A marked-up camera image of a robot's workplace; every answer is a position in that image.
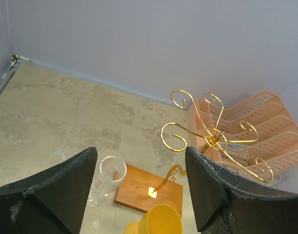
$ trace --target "transparent cup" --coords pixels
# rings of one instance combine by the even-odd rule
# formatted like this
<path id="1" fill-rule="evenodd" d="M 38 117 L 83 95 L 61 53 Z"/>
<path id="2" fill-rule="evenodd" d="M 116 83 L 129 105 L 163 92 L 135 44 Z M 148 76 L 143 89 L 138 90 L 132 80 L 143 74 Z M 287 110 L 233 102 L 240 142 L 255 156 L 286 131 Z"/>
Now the transparent cup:
<path id="1" fill-rule="evenodd" d="M 117 156 L 108 156 L 96 169 L 90 188 L 87 206 L 100 207 L 108 193 L 116 191 L 127 173 L 125 162 Z"/>

